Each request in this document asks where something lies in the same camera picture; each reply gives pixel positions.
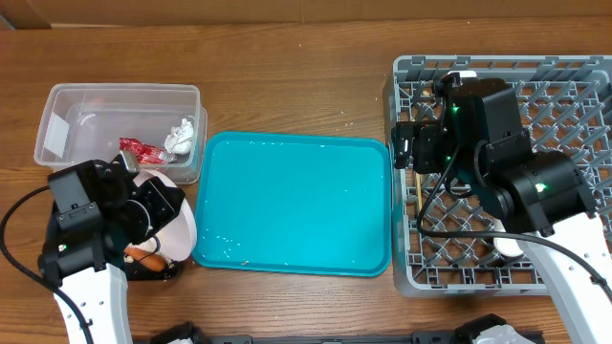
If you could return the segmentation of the wooden chopstick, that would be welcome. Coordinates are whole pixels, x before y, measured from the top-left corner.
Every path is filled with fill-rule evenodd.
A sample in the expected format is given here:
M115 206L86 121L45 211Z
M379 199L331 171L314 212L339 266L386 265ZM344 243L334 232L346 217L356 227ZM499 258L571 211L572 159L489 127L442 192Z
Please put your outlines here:
M420 213L420 211L423 209L423 192L422 192L422 177L420 174L418 173L414 173L414 182L415 182L415 188L416 188L416 195L417 195L417 215Z

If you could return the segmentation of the white plate with peanuts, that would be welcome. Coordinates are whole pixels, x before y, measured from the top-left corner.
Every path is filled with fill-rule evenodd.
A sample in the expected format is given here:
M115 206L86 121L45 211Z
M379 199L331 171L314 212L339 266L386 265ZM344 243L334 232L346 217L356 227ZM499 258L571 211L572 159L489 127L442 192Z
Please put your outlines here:
M137 248L147 252L156 250L166 261L184 261L197 242L197 227L195 218L187 200L183 200L179 215L164 226L154 238L139 245Z

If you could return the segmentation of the red snack wrapper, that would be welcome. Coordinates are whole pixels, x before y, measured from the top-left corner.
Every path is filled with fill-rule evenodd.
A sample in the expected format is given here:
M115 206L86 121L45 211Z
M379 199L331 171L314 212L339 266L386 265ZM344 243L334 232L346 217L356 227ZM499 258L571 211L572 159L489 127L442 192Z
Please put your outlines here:
M174 154L133 138L120 138L120 150L133 153L140 164L167 164L176 160Z

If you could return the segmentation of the orange carrot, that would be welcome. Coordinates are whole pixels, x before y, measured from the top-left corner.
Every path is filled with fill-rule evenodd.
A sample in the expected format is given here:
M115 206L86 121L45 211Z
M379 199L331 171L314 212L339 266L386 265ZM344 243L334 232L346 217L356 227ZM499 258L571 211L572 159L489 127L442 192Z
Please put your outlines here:
M161 272L166 267L165 259L154 252L148 252L138 247L127 247L124 252L134 262L140 263L149 270Z

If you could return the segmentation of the white tissue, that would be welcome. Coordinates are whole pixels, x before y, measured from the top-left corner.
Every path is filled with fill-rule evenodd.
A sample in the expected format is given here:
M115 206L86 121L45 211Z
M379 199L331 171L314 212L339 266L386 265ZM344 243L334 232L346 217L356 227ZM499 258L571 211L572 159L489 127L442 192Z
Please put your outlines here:
M164 140L164 149L176 155L187 154L192 146L194 128L190 120L182 119L181 125L172 127Z

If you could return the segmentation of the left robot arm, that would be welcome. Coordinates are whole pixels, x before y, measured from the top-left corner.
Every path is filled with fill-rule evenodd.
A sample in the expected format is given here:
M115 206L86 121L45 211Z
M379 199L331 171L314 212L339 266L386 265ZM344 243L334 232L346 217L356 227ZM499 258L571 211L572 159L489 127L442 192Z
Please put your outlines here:
M48 178L54 203L38 257L72 343L130 343L124 251L175 220L184 191L136 183L126 158L91 160Z

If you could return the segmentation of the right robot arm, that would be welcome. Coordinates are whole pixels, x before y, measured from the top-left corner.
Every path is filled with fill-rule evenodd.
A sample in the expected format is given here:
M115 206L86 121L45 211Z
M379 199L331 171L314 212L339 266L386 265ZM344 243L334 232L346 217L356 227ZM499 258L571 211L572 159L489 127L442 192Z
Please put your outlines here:
M466 184L500 231L435 231L443 239L515 240L541 276L570 338L611 340L611 253L596 200L576 163L559 151L536 152L513 87L473 71L432 85L443 101L434 120L399 121L391 130L394 165L436 173L437 188Z

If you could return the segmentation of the grey dishwasher rack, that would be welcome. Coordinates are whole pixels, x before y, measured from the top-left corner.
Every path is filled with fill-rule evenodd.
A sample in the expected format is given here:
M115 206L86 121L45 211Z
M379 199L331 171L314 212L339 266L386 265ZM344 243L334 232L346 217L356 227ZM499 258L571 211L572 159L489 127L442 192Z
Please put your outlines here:
M385 128L401 120L436 119L443 105L433 81L471 70L514 87L522 122L536 151L562 151L580 168L611 236L611 58L608 55L402 55L383 86ZM460 294L544 295L525 256L501 255L493 241L422 236L411 169L393 169L392 253L396 290L406 297ZM423 201L438 180L422 177Z

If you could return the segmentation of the black plastic tray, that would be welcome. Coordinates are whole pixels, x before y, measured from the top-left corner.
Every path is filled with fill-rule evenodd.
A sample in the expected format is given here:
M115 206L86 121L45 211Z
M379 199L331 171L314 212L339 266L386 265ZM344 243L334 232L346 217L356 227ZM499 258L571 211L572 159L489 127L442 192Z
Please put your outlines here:
M166 267L155 272L124 252L139 245L132 244L127 234L128 194L53 193L52 215L37 261L45 281L60 287L70 275L87 269L99 272L109 266L123 269L129 280L162 280L181 270L176 261L165 260Z

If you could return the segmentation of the clear plastic storage bin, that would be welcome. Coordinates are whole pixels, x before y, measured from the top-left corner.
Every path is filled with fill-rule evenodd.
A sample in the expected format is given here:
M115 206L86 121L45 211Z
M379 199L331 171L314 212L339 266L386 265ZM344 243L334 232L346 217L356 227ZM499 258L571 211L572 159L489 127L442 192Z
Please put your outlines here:
M169 163L144 169L176 184L196 183L207 139L208 114L193 85L64 83L49 93L38 128L34 161L55 171L88 160L110 161L121 139L164 149L166 139L193 130L189 149Z

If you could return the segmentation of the teal serving tray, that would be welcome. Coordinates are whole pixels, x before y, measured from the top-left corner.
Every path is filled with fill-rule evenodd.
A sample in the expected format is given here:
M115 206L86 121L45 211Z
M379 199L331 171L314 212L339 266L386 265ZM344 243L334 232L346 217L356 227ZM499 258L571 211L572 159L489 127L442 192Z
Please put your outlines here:
M376 277L391 163L372 139L222 132L207 144L192 258L214 269Z

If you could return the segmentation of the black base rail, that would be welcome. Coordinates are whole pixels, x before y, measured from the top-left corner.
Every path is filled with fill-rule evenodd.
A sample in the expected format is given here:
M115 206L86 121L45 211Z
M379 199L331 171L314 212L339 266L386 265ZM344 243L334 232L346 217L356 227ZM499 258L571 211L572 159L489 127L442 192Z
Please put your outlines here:
M518 332L505 319L493 313L471 320L454 330L415 331L409 334L369 334L348 336L252 337L250 335L208 335L186 322L148 338L136 338L138 344L456 344L456 343L536 343L545 344L543 332Z

